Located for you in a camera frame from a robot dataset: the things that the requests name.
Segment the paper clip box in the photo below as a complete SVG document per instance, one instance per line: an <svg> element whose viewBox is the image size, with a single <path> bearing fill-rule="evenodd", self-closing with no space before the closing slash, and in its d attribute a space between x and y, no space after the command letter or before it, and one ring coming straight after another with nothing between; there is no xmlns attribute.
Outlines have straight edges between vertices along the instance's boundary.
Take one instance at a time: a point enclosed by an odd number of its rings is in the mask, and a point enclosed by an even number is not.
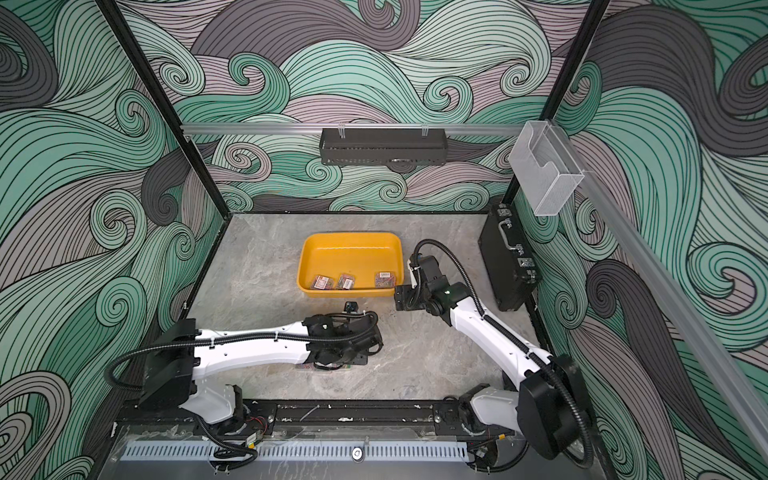
<svg viewBox="0 0 768 480"><path fill-rule="evenodd" d="M313 290L333 290L335 288L335 280L325 275L317 275L312 282L311 288Z"/></svg>
<svg viewBox="0 0 768 480"><path fill-rule="evenodd" d="M377 289L394 288L397 284L397 275L391 271L380 271L374 276L374 286Z"/></svg>

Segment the paper clip box barcode side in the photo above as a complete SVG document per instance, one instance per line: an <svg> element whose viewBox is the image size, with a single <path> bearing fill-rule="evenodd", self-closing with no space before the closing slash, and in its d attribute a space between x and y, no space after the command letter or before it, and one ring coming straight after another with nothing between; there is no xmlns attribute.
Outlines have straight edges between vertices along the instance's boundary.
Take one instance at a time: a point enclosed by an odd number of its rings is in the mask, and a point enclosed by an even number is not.
<svg viewBox="0 0 768 480"><path fill-rule="evenodd" d="M352 290L355 286L355 277L350 274L342 274L338 282L336 284L336 287L339 290Z"/></svg>

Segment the yellow plastic storage tray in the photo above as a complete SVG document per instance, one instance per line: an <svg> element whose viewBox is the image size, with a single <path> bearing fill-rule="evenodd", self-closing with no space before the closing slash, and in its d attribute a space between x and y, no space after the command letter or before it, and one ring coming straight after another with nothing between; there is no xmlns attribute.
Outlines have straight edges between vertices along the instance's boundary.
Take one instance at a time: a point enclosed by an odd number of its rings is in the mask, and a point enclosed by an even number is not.
<svg viewBox="0 0 768 480"><path fill-rule="evenodd" d="M296 284L310 298L391 298L394 288L377 289L374 276L380 271L397 275L397 285L404 280L402 243L389 232L333 232L309 236L299 258ZM342 274L355 277L352 290L336 287ZM333 290L313 290L317 275L335 280Z"/></svg>

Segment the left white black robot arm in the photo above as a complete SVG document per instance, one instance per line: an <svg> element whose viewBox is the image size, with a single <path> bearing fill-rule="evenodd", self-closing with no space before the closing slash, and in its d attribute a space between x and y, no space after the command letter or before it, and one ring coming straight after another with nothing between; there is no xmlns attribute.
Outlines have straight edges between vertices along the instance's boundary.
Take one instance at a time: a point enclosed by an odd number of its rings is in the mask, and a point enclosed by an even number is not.
<svg viewBox="0 0 768 480"><path fill-rule="evenodd" d="M308 364L322 371L364 365L383 348L378 321L375 312L355 306L271 329L200 329L188 318L153 344L111 360L103 376L112 388L138 394L143 410L188 412L216 447L210 466L229 474L255 462L260 441L226 439L227 432L246 426L247 408L241 388L218 384L214 375L272 364Z"/></svg>

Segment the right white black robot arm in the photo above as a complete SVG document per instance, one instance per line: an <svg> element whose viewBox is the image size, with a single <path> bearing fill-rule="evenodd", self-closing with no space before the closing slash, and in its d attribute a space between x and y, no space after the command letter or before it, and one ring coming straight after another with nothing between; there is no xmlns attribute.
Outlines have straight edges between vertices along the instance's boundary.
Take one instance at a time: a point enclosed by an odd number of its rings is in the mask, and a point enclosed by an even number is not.
<svg viewBox="0 0 768 480"><path fill-rule="evenodd" d="M479 346L509 378L513 390L483 387L469 406L483 425L516 431L541 457L566 456L588 470L597 456L594 410L581 369L554 356L503 323L480 300L457 256L423 239L407 263L409 280L395 289L399 311L423 310Z"/></svg>

